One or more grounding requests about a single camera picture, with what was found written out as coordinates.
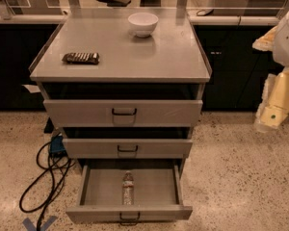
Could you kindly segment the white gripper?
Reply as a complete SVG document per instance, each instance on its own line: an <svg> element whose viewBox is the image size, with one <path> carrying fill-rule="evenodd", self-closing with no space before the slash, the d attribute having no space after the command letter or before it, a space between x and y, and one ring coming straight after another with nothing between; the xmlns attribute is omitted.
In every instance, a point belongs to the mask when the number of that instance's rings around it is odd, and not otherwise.
<svg viewBox="0 0 289 231"><path fill-rule="evenodd" d="M252 47L259 51L272 51L277 26L258 38ZM269 74L262 92L262 102L255 115L254 128L260 133L271 132L279 127L289 114L289 67L277 76Z"/></svg>

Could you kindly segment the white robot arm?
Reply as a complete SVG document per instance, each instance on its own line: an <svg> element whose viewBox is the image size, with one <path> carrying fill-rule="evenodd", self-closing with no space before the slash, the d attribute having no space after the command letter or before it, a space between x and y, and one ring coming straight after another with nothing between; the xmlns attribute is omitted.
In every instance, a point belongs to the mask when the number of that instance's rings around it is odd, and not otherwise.
<svg viewBox="0 0 289 231"><path fill-rule="evenodd" d="M271 51L274 61L283 66L278 75L268 75L262 102L255 115L255 129L266 133L277 129L289 115L289 11L273 29L258 38L252 47L260 51Z"/></svg>

